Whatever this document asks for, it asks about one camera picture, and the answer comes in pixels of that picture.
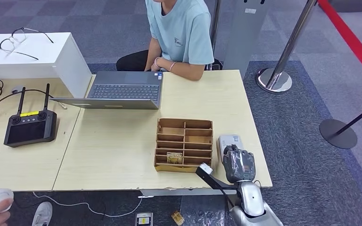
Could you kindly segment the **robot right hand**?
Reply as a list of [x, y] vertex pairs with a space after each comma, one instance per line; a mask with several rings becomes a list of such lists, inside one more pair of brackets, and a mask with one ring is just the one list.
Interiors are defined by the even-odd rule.
[[253, 181], [256, 176], [254, 155], [239, 149], [235, 144], [227, 145], [223, 150], [222, 163], [226, 178], [231, 183]]

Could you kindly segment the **person's left hand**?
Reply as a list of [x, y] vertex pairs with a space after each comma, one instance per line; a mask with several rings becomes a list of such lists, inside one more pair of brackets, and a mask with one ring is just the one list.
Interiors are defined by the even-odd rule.
[[162, 58], [162, 57], [157, 57], [154, 60], [154, 63], [151, 66], [151, 71], [169, 71], [169, 67], [171, 65], [171, 61]]

